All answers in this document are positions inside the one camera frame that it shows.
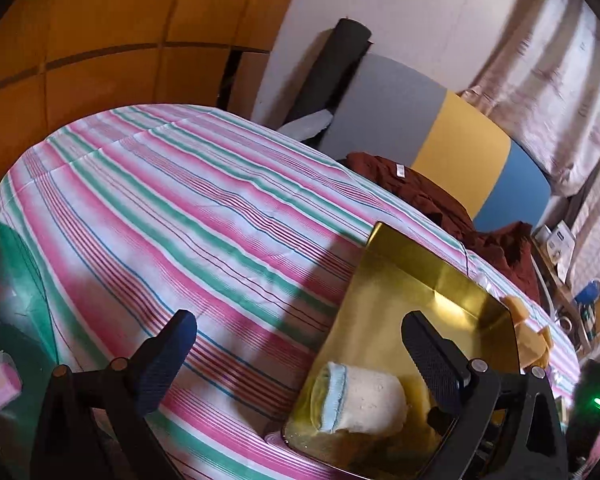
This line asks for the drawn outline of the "white blue product box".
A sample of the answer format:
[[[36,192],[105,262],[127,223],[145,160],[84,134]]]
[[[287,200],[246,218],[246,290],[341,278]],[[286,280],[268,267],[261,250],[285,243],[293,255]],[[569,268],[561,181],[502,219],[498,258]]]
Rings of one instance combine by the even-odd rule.
[[[550,262],[554,264],[558,278],[565,283],[569,271],[571,258],[576,247],[576,238],[570,227],[561,221],[555,226],[546,241],[546,253]]]

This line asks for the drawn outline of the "pink patterned curtain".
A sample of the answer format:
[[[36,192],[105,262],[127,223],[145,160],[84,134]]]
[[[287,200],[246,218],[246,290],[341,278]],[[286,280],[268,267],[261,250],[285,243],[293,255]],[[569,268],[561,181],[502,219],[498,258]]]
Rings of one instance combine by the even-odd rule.
[[[594,278],[600,279],[600,170],[574,220],[572,232],[577,244],[568,282],[573,292],[580,292]]]

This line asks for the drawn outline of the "green plastic bin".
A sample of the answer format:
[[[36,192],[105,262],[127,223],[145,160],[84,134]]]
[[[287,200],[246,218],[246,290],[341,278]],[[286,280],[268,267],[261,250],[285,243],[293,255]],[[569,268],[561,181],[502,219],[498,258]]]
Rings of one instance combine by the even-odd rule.
[[[1,222],[0,352],[21,382],[18,396],[0,408],[0,479],[27,479],[58,351],[41,272],[21,236]]]

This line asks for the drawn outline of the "gold metal tray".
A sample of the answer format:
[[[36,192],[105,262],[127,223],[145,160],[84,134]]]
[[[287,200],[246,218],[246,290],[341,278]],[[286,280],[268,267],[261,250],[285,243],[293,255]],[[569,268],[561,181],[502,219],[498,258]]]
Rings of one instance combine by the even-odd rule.
[[[434,397],[402,342],[402,320],[411,311],[422,312],[467,359],[482,359],[498,372],[518,372],[514,324],[504,304],[451,263],[379,222],[283,426],[287,448],[362,478],[417,476],[441,438],[427,422]],[[372,441],[362,434],[322,434],[313,427],[310,393],[329,361],[393,374],[400,380],[408,405],[400,434]]]

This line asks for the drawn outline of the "striped pink green bedspread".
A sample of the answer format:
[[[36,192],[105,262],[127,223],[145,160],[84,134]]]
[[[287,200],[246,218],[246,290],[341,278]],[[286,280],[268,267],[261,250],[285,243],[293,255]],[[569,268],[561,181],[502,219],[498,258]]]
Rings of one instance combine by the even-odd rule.
[[[417,209],[313,148],[196,105],[119,107],[27,149],[0,222],[28,246],[59,351],[96,370],[177,310],[198,336],[150,426],[189,479],[331,479],[269,445],[377,222],[498,295],[517,287]]]

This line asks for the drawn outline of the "wooden side table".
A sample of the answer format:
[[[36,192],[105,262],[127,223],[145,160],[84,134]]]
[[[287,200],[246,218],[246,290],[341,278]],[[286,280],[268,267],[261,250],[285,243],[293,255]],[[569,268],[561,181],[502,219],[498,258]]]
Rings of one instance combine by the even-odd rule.
[[[577,304],[568,287],[558,278],[546,251],[535,241],[532,244],[534,272],[541,291],[541,306],[550,319],[568,336],[578,360],[582,362],[592,351]]]

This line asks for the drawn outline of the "dark red garment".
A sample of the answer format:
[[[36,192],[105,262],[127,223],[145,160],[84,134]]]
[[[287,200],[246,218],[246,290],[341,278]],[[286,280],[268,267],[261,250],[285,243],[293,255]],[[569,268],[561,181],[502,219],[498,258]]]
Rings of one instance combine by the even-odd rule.
[[[517,221],[501,229],[479,231],[464,206],[422,174],[393,160],[367,153],[347,154],[341,162],[420,211],[490,263],[531,300],[541,300],[532,263],[530,224]]]

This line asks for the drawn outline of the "large tan sponge block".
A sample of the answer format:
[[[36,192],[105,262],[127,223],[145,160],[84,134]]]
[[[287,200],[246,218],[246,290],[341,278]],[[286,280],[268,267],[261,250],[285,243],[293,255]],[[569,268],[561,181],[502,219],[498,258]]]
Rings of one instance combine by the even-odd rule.
[[[527,324],[530,313],[520,298],[505,296],[502,303],[512,317],[520,366],[524,370],[534,366],[546,370],[550,364],[550,350],[554,346],[550,328],[545,326],[537,332],[532,330]]]

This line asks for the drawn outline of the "grey yellow blue headboard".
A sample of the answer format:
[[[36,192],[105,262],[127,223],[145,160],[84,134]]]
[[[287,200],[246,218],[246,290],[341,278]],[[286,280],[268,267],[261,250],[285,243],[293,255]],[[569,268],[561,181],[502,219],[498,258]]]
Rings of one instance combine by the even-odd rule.
[[[460,202],[477,230],[535,226],[550,184],[533,159],[453,91],[391,58],[365,55],[320,143],[411,168]]]

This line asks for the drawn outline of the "black rolled mat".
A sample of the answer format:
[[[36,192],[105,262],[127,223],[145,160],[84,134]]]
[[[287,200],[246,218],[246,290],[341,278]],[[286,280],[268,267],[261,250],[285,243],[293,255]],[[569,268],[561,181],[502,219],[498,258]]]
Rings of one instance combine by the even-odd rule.
[[[370,47],[372,32],[358,21],[340,18],[309,70],[284,124],[325,108],[347,70]]]

